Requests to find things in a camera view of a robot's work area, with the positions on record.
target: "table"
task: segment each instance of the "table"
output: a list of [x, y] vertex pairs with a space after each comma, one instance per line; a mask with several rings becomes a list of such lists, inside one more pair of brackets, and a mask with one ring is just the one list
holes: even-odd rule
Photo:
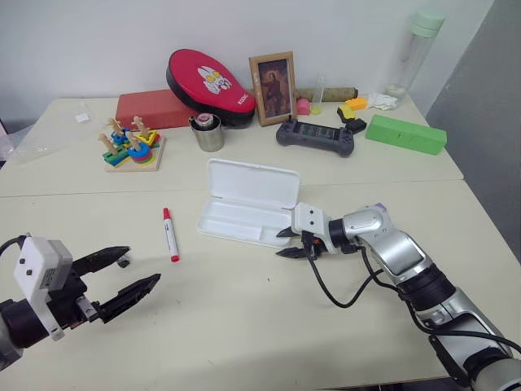
[[[78, 124], [74, 115], [85, 104], [94, 120]], [[164, 130], [167, 143], [160, 170], [154, 173], [107, 175], [98, 141], [102, 123], [116, 112], [117, 99], [57, 99], [28, 134], [22, 147], [38, 145], [48, 134], [71, 132], [90, 134], [85, 140], [23, 164], [8, 161], [0, 170], [0, 196], [38, 196], [118, 191], [168, 191], [208, 188], [207, 161], [211, 157], [240, 160], [260, 165], [293, 169], [304, 185], [340, 183], [377, 183], [404, 181], [442, 181], [462, 179], [462, 173], [446, 150], [432, 156], [421, 152], [378, 143], [355, 135], [355, 150], [346, 159], [334, 152], [276, 144], [278, 125], [253, 125], [242, 130], [226, 130], [225, 146], [218, 152], [201, 151], [190, 128]], [[332, 127], [341, 123], [337, 103], [324, 103], [320, 116], [300, 116], [301, 121]], [[410, 99], [395, 111], [375, 109], [357, 111], [369, 122], [375, 113], [425, 125]]]
[[[0, 199], [8, 239], [25, 231], [61, 239], [74, 257], [128, 244], [133, 262], [86, 275], [91, 300], [161, 273], [143, 301], [111, 323], [46, 339], [0, 375], [2, 389], [312, 389], [446, 376], [427, 337], [388, 290], [371, 284], [349, 310], [334, 307], [306, 261], [273, 248], [204, 236], [195, 224], [205, 190]], [[301, 187], [300, 200], [340, 217], [384, 203], [452, 282], [520, 342], [519, 265], [463, 181]], [[161, 208], [175, 214], [182, 259], [169, 261]], [[107, 223], [117, 220], [118, 225]], [[143, 231], [133, 226], [140, 222]], [[0, 261], [0, 298], [19, 299], [17, 251]], [[317, 263], [346, 300], [366, 277], [360, 255]]]

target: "wooden peg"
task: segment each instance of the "wooden peg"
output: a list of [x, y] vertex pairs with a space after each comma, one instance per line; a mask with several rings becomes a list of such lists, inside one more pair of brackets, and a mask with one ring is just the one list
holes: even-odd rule
[[138, 140], [134, 137], [134, 135], [131, 132], [127, 132], [127, 139], [129, 140], [130, 144], [132, 145], [132, 148], [135, 151], [141, 151], [141, 146], [139, 145]]
[[121, 128], [120, 123], [121, 122], [116, 121], [116, 119], [114, 119], [114, 118], [109, 118], [107, 125], [112, 127], [112, 130], [114, 130], [115, 134], [117, 134], [118, 136], [123, 136], [124, 133], [123, 133], [123, 129]]
[[110, 142], [110, 140], [107, 138], [107, 136], [103, 133], [101, 133], [99, 136], [98, 136], [98, 140], [101, 141], [103, 144], [105, 144], [105, 147], [107, 147], [107, 150], [112, 154], [112, 155], [117, 155], [117, 150], [116, 148], [114, 147], [114, 145], [112, 145], [112, 143]]
[[143, 124], [143, 119], [140, 116], [134, 117], [134, 122], [132, 122], [132, 125], [136, 125], [138, 127], [139, 132], [144, 138], [148, 138], [148, 130], [150, 130], [150, 128], [145, 127]]

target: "red box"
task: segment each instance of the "red box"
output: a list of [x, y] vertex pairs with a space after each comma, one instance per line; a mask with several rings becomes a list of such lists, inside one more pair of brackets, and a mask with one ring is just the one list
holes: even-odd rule
[[166, 129], [188, 126], [188, 118], [198, 112], [187, 107], [171, 90], [158, 90], [123, 94], [117, 102], [116, 119], [121, 126], [131, 125], [134, 116], [140, 116], [150, 129]]

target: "black cable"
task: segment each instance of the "black cable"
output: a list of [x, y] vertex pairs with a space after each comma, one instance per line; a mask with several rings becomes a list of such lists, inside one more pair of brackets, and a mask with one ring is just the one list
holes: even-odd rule
[[22, 246], [24, 245], [24, 240], [25, 240], [26, 237], [27, 237], [27, 236], [25, 236], [25, 235], [20, 235], [20, 236], [18, 236], [18, 237], [16, 237], [16, 238], [9, 239], [6, 243], [2, 244], [2, 245], [0, 246], [0, 256], [2, 255], [2, 253], [3, 253], [4, 251], [7, 250], [7, 248], [8, 248], [9, 246], [12, 246], [13, 244], [18, 244], [18, 246], [20, 247], [20, 249], [22, 249]]
[[[366, 265], [367, 271], [369, 271], [369, 274], [371, 278], [381, 287], [391, 289], [394, 292], [397, 292], [400, 298], [403, 300], [400, 291], [398, 288], [393, 287], [392, 285], [388, 283], [381, 282], [376, 272], [374, 272], [373, 268], [371, 267], [371, 264], [369, 263], [369, 259], [367, 259], [367, 253], [365, 247], [360, 247], [361, 250], [361, 257], [364, 260], [364, 264]], [[471, 332], [471, 331], [443, 331], [443, 330], [435, 330], [432, 328], [427, 328], [422, 325], [422, 323], [419, 321], [419, 319], [416, 317], [416, 314], [414, 313], [413, 305], [410, 303], [410, 301], [405, 301], [405, 304], [407, 305], [407, 309], [409, 310], [410, 317], [412, 318], [414, 324], [420, 331], [425, 332], [426, 334], [429, 334], [431, 336], [473, 336], [475, 338], [483, 338], [485, 340], [494, 340], [500, 344], [507, 345], [511, 347], [512, 349], [516, 350], [518, 353], [521, 354], [521, 346], [516, 344], [515, 342], [511, 340], [507, 340], [506, 338], [502, 336], [494, 336], [492, 334], [487, 334], [485, 332]]]
[[401, 296], [400, 290], [395, 287], [394, 285], [391, 285], [389, 283], [383, 283], [380, 281], [374, 272], [373, 268], [371, 267], [371, 264], [369, 263], [369, 258], [367, 257], [366, 248], [364, 246], [358, 246], [358, 250], [361, 251], [361, 259], [364, 261], [364, 264], [366, 265], [366, 269], [369, 271], [369, 274], [371, 278], [376, 282], [377, 285], [383, 288], [391, 289], [392, 291], [398, 293], [398, 296]]
[[[322, 291], [326, 294], [326, 296], [331, 300], [331, 302], [334, 305], [337, 305], [340, 308], [349, 308], [355, 302], [358, 300], [358, 297], [360, 297], [361, 293], [364, 292], [364, 289], [366, 289], [366, 286], [371, 282], [373, 277], [370, 275], [366, 278], [366, 281], [363, 282], [363, 284], [358, 288], [357, 292], [354, 294], [352, 299], [348, 301], [347, 303], [341, 303], [340, 301], [336, 300], [335, 297], [329, 292], [329, 289], [327, 289], [327, 286], [324, 284], [324, 281], [322, 280], [322, 277], [320, 276], [320, 273], [318, 272], [317, 265], [315, 265], [315, 261], [313, 259], [308, 258], [309, 264], [311, 265], [311, 268], [313, 269], [313, 273], [315, 274], [315, 277], [317, 277], [318, 285], [320, 285], [320, 288], [322, 288]], [[376, 270], [374, 272], [374, 275], [379, 275], [382, 273], [383, 270]]]

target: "green block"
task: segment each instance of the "green block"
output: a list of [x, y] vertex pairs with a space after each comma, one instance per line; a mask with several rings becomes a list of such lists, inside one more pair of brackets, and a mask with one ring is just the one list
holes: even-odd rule
[[447, 143], [447, 132], [386, 116], [373, 116], [366, 138], [437, 155]]
[[103, 159], [110, 165], [118, 165], [123, 159], [125, 159], [129, 153], [123, 146], [116, 146], [117, 154], [112, 155], [110, 152], [103, 153]]

